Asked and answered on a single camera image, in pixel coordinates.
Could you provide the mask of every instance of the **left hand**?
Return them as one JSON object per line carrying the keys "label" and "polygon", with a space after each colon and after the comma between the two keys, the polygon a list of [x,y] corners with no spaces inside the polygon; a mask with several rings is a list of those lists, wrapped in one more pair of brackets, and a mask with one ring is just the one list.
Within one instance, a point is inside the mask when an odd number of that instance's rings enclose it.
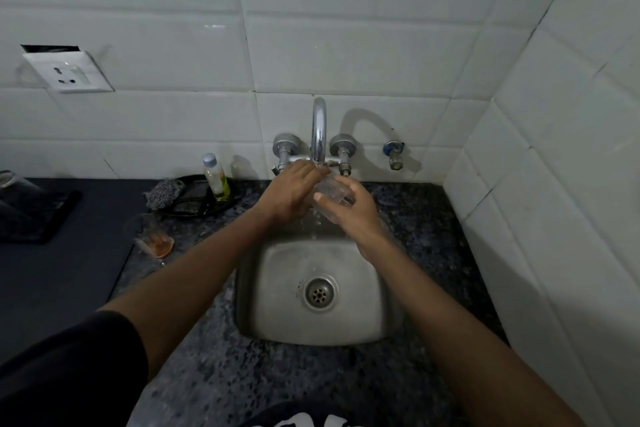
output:
{"label": "left hand", "polygon": [[311,190],[330,172],[309,160],[297,160],[271,181],[254,207],[276,224],[302,218],[310,207],[307,197]]}

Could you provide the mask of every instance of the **sink drain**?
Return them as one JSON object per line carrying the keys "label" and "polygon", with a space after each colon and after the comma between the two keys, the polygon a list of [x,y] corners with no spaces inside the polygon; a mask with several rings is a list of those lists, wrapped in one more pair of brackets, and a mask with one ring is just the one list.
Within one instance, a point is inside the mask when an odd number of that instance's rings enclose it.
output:
{"label": "sink drain", "polygon": [[326,278],[314,278],[307,284],[305,297],[311,307],[324,309],[328,307],[335,297],[333,284]]}

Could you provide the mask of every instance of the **stainless steel sink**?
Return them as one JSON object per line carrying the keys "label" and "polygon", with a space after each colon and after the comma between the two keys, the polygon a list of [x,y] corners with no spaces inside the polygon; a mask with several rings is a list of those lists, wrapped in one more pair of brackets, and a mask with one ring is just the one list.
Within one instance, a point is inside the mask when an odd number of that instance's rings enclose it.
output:
{"label": "stainless steel sink", "polygon": [[400,306],[356,244],[311,212],[244,257],[235,302],[242,334],[293,344],[377,341],[403,321]]}

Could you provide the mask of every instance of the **granite countertop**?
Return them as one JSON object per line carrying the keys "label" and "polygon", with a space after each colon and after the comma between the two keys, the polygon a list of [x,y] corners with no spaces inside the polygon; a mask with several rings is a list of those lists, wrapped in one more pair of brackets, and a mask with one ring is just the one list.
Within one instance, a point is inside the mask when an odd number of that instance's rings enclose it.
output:
{"label": "granite countertop", "polygon": [[[238,202],[219,216],[165,219],[171,261],[249,209],[268,181],[242,181]],[[442,187],[369,183],[409,256],[506,341],[460,223]],[[134,249],[114,294],[160,263]],[[233,319],[232,275],[211,308],[143,391],[131,426],[236,426],[279,402],[328,401],[366,426],[468,425],[412,325],[373,344],[312,347],[246,338]]]}

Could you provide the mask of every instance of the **electrical socket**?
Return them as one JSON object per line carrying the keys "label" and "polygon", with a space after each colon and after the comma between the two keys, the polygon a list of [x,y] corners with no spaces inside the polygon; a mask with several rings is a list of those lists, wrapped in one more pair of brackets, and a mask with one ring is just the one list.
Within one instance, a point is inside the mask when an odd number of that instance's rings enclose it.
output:
{"label": "electrical socket", "polygon": [[22,55],[49,86],[60,93],[114,91],[85,51]]}

